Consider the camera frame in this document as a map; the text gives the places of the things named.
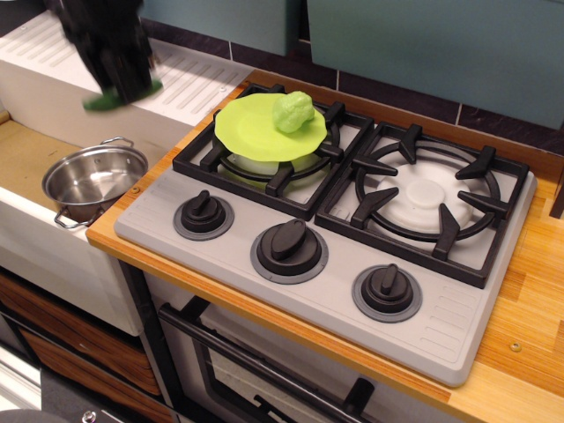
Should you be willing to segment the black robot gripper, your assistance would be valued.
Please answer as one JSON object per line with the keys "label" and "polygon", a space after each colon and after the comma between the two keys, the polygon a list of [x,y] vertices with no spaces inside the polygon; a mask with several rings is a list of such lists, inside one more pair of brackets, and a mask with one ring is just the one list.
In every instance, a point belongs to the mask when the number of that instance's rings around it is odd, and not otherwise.
{"label": "black robot gripper", "polygon": [[153,52],[138,16],[143,3],[45,1],[69,42],[84,53],[83,63],[102,92],[116,89],[125,104],[143,99],[153,89]]}

